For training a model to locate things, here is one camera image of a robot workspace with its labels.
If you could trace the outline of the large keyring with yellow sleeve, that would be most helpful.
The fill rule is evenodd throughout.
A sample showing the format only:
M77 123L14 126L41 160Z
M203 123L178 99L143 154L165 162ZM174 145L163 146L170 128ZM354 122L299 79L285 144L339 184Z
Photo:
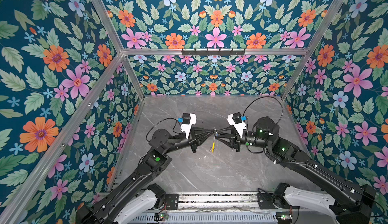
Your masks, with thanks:
M216 136L217 136L217 131L214 130L214 133L213 133L213 143L212 143L212 148L211 148L211 152L212 153L214 153L214 150L215 150Z

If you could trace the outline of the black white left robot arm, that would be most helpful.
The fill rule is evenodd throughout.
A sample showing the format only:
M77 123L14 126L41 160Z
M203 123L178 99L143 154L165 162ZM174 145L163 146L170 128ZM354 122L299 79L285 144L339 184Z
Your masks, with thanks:
M118 187L92 207L83 206L76 212L77 224L128 224L149 209L166 205L166 192L153 183L171 163L168 153L190 147L196 152L213 130L194 127L186 135L171 135L165 129L156 130L149 140L150 150L143 156L133 173Z

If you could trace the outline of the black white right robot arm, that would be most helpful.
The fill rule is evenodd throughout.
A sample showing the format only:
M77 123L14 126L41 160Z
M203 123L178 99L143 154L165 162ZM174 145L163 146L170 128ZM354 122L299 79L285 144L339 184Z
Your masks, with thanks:
M216 133L218 141L236 151L241 145L262 148L274 164L293 170L322 190L317 193L280 183L270 195L275 207L307 208L334 218L338 224L369 223L376 194L372 186L352 183L311 159L297 145L281 138L279 125L269 117L258 119L252 131L239 114L229 115L228 122L229 127Z

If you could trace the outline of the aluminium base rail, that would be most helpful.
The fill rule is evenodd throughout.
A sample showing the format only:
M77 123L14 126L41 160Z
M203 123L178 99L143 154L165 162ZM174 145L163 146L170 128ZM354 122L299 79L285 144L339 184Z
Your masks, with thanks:
M227 209L241 208L244 211L261 210L257 199L258 192L181 192L178 210L181 209ZM289 205L307 208L329 214L329 206L335 200L323 192L288 188L282 196Z

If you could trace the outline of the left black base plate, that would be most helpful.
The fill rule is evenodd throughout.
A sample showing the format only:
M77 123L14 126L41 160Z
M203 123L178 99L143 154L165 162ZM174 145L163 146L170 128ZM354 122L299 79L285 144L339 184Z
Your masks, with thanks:
M165 194L157 198L152 210L178 210L179 194Z

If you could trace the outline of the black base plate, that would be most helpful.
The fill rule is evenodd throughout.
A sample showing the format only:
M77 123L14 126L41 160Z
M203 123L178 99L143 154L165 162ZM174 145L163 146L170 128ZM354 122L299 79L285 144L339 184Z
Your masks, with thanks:
M286 200L279 195L273 196L271 193L257 193L258 205L260 209L288 209L298 210L296 206L289 205Z
M178 210L179 194L165 194L157 198L152 210Z

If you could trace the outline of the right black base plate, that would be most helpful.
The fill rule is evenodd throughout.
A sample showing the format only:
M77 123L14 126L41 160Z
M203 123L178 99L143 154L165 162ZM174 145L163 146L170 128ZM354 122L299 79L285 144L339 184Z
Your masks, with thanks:
M258 205L260 209L288 209L298 210L296 206L289 205L286 200L279 195L273 196L271 193L257 193Z

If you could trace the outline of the black hook rail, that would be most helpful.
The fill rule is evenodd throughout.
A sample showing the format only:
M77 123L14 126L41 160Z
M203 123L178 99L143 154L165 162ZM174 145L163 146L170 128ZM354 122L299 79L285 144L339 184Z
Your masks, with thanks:
M182 49L182 56L240 56L245 55L245 49Z

